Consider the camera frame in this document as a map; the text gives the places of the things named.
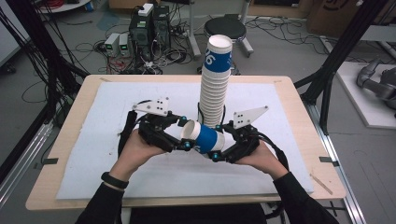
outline stack of paper cups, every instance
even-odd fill
[[[199,104],[202,116],[199,121],[211,128],[219,124],[222,117],[231,73],[232,49],[233,41],[225,35],[212,35],[207,43]]]

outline white bracket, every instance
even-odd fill
[[[166,117],[168,115],[169,98],[148,101],[142,104],[135,104],[134,110]]]
[[[251,124],[254,120],[259,118],[268,109],[269,107],[268,105],[266,105],[255,109],[233,113],[233,127],[235,129],[238,129]]]

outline black wristband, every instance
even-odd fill
[[[108,172],[104,172],[101,178],[107,184],[117,187],[119,189],[126,189],[126,187],[129,184],[129,181],[125,182],[122,180],[118,180],[117,178],[114,178],[113,176],[109,175]]]

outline table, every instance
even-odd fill
[[[51,210],[84,208],[88,200],[56,200],[61,185],[68,156],[78,139],[79,130],[86,118],[96,91],[102,82],[200,82],[201,76],[88,76],[78,93],[69,115],[49,154],[49,158],[59,158],[56,164],[45,165],[26,202],[29,210]],[[230,77],[232,83],[273,83],[282,102],[295,140],[301,150],[306,168],[314,184],[314,199],[341,199],[346,196],[344,187],[332,163],[321,162],[319,157],[328,157],[315,127],[309,118],[298,92],[288,77],[242,76]],[[233,195],[210,197],[174,197],[127,199],[123,206],[161,206],[183,204],[216,203],[263,203],[279,201],[277,195]]]

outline cardboard box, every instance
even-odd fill
[[[132,9],[137,6],[143,6],[145,3],[153,3],[154,1],[152,0],[108,0],[108,5],[110,8],[126,8],[126,9]]]
[[[315,1],[306,21],[306,28],[312,34],[339,37],[358,10],[356,1]]]

